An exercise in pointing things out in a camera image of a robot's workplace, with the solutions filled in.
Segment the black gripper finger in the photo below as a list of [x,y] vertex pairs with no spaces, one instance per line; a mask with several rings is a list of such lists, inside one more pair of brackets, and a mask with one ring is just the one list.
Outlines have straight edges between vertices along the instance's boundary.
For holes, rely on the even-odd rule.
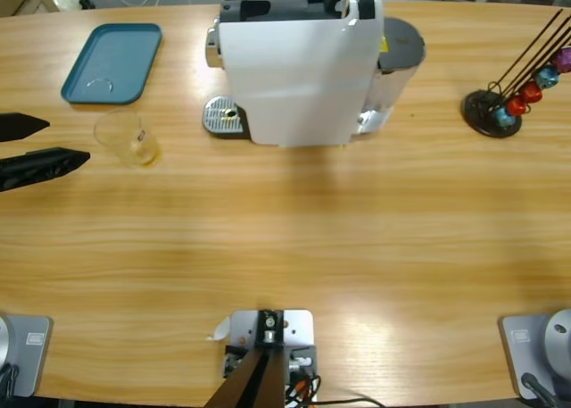
[[48,121],[19,112],[4,112],[0,114],[0,141],[21,140],[48,127]]
[[31,151],[1,160],[1,191],[60,178],[91,157],[89,152],[63,147]]

